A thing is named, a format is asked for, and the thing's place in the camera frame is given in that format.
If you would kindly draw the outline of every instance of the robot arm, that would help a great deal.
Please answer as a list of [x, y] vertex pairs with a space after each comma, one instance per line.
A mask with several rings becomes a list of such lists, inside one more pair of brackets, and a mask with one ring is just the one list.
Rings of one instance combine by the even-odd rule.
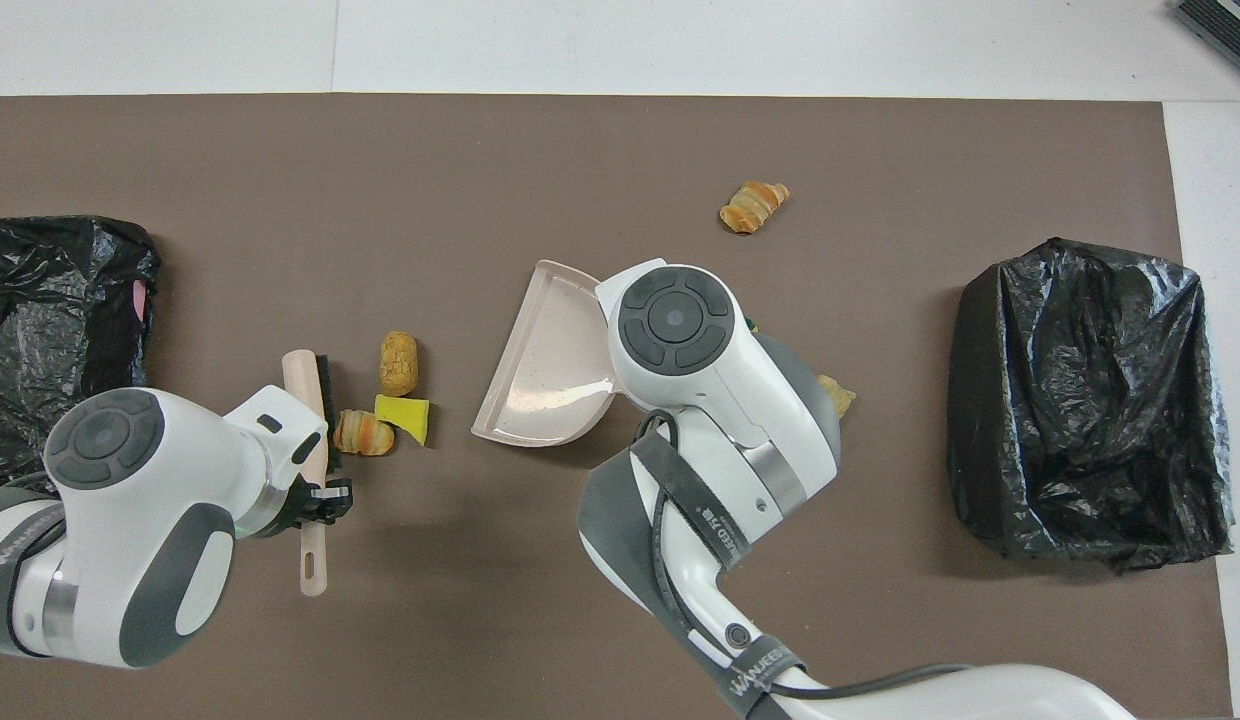
[[145, 667], [216, 610], [233, 543], [331, 520], [300, 463], [326, 421], [273, 385], [221, 418], [149, 388], [82, 402], [43, 463], [61, 499], [0, 488], [0, 651]]
[[[808, 678], [784, 643], [722, 596], [717, 579], [835, 477], [830, 397], [792, 351], [749, 333], [720, 279], [698, 268], [652, 260], [601, 283], [596, 295], [616, 375], [652, 414], [632, 446], [589, 475], [582, 542], [739, 716], [1131, 719], [1095, 687], [1044, 667], [934, 675], [963, 667], [936, 665], [836, 689]], [[658, 430], [649, 428], [655, 418]]]

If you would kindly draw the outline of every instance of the black cable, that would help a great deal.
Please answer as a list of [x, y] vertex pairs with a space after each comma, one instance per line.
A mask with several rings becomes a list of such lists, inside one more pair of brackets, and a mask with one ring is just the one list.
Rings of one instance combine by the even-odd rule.
[[632, 441], [637, 442], [642, 439], [644, 434], [651, 432], [652, 423], [660, 420], [667, 428], [670, 428], [670, 445], [678, 450], [678, 421], [667, 410], [652, 410], [639, 423], [639, 431], [632, 435]]
[[678, 597], [678, 591], [675, 591], [675, 585], [670, 580], [670, 571], [665, 569], [665, 555], [661, 553], [661, 532], [665, 522], [665, 501], [670, 499], [665, 491], [661, 490], [656, 493], [656, 511], [651, 519], [651, 565], [656, 573], [656, 589], [660, 589], [660, 597], [665, 602], [665, 608], [670, 611], [675, 620], [678, 620], [681, 626], [683, 626], [683, 632], [689, 632], [692, 626], [687, 620], [687, 612], [684, 611], [681, 599]]
[[60, 497], [60, 493], [56, 492], [56, 486], [52, 483], [52, 478], [45, 470], [36, 471], [36, 473], [21, 475], [21, 477], [10, 480], [2, 487], [40, 492], [52, 498]]
[[971, 670], [972, 667], [975, 665], [963, 665], [959, 662], [939, 662], [939, 664], [935, 665], [914, 667], [911, 670], [904, 670], [903, 673], [897, 673], [894, 675], [885, 675], [885, 678], [877, 678], [875, 680], [866, 680], [863, 683], [843, 685], [839, 688], [813, 689], [771, 685], [771, 694], [792, 698], [794, 700], [839, 700], [844, 696], [858, 696], [858, 694], [884, 691], [888, 688], [916, 683], [918, 680], [931, 678], [931, 675], [945, 675], [949, 673], [959, 673], [959, 670]]

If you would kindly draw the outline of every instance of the black plastic bag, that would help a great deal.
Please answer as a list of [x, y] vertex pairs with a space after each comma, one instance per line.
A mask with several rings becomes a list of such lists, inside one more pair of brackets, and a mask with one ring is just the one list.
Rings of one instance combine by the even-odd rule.
[[1004, 555], [1120, 573], [1229, 551], [1228, 425], [1197, 274], [1053, 238], [968, 284], [949, 482], [959, 518]]
[[108, 218], [0, 219], [0, 485], [43, 468], [52, 425], [144, 385], [157, 250]]

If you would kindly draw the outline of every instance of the dustpan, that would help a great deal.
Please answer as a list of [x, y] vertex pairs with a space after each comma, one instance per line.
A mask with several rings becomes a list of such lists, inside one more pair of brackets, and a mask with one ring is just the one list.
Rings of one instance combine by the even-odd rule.
[[598, 280], [552, 260], [536, 264], [472, 434], [547, 447], [588, 432], [620, 387], [608, 354]]

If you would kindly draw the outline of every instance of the sponge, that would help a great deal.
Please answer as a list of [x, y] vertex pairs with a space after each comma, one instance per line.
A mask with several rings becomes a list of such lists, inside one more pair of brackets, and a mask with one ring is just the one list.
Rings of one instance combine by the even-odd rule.
[[415, 400], [413, 397], [377, 395], [376, 419], [404, 429], [423, 446], [429, 432], [429, 402]]

